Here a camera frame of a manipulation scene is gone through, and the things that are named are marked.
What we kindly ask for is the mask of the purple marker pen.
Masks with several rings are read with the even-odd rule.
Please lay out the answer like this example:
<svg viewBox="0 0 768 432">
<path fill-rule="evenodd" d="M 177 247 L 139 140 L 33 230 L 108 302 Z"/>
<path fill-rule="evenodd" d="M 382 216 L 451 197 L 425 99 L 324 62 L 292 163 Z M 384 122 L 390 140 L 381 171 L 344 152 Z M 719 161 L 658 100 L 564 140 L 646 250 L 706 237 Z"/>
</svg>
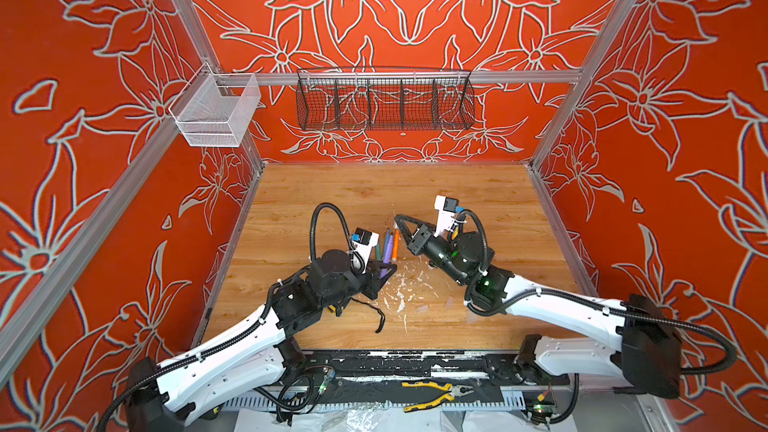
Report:
<svg viewBox="0 0 768 432">
<path fill-rule="evenodd" d="M 393 233 L 390 231 L 390 236 L 389 236 L 389 241 L 388 241 L 387 247 L 383 249 L 383 255 L 382 255 L 382 259 L 381 259 L 381 261 L 383 263 L 383 266 L 382 266 L 382 269 L 381 269 L 381 272 L 380 272 L 380 277 L 381 278 L 385 278 L 388 274 L 391 273 L 391 265 L 392 265 L 392 261 L 391 261 L 392 236 L 393 236 Z"/>
</svg>

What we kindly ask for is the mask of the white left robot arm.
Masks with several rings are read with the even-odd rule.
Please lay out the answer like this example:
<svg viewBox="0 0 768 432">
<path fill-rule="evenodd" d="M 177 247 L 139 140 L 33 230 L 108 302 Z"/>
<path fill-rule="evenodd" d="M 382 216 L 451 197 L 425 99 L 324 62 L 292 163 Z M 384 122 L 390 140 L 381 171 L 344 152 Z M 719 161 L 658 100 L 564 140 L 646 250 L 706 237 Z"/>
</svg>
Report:
<svg viewBox="0 0 768 432">
<path fill-rule="evenodd" d="M 264 304 L 226 331 L 160 363 L 137 362 L 97 430 L 106 430 L 122 410 L 131 431 L 182 431 L 250 389 L 298 375 L 303 354 L 295 335 L 327 309 L 341 312 L 359 294 L 376 299 L 396 270 L 358 252 L 329 250 L 313 258 L 272 284 Z"/>
</svg>

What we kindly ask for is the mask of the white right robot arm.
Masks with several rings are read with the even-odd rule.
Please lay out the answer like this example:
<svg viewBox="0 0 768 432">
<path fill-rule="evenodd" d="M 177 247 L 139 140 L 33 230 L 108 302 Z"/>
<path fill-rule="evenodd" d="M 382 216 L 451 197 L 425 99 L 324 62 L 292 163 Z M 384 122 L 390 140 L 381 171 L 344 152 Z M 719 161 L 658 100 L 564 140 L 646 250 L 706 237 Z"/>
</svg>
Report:
<svg viewBox="0 0 768 432">
<path fill-rule="evenodd" d="M 720 332 L 669 319 L 645 296 L 587 297 L 494 266 L 482 222 L 469 209 L 439 224 L 398 214 L 395 224 L 413 255 L 463 287 L 471 313 L 532 318 L 577 333 L 575 339 L 528 335 L 517 359 L 533 375 L 612 377 L 625 381 L 623 393 L 676 399 L 684 377 L 723 372 L 736 362 L 736 347 Z"/>
</svg>

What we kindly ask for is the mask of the orange marker pen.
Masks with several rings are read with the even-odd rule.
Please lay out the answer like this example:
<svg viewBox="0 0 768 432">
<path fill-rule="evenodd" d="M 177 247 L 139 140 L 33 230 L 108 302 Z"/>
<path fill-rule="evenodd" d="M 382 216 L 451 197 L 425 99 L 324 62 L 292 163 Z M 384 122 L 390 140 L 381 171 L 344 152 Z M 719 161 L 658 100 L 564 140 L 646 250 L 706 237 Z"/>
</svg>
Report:
<svg viewBox="0 0 768 432">
<path fill-rule="evenodd" d="M 399 241 L 400 241 L 400 231 L 397 227 L 394 229 L 394 233 L 392 236 L 392 253 L 391 253 L 391 261 L 396 262 L 398 257 L 398 250 L 399 250 Z"/>
</svg>

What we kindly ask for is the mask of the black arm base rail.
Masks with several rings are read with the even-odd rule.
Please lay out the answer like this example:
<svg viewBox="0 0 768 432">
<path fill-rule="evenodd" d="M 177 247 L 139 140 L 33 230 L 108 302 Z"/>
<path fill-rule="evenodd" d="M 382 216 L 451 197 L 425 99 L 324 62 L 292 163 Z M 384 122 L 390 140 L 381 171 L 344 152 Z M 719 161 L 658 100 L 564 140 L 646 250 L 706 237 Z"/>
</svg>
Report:
<svg viewBox="0 0 768 432">
<path fill-rule="evenodd" d="M 293 361 L 296 371 L 330 368 L 344 380 L 487 380 L 494 385 L 534 385 L 536 376 L 514 351 L 483 350 L 308 350 Z"/>
</svg>

